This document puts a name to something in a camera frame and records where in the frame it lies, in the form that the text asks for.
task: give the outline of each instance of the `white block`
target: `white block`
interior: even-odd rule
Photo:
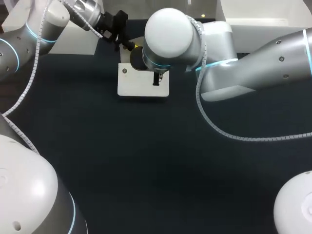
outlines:
[[[19,0],[2,24],[4,32],[19,29],[26,23],[31,2],[32,0]],[[98,3],[102,6],[103,12],[102,1],[98,0]],[[87,32],[69,22],[50,54],[94,55],[97,44],[98,38],[91,31]]]
[[[231,25],[238,53],[251,53],[277,37],[312,27],[303,0],[218,0],[216,20]]]
[[[159,86],[153,86],[154,73],[132,68],[129,63],[118,65],[118,95],[126,97],[167,97],[169,95],[169,71],[163,74]]]

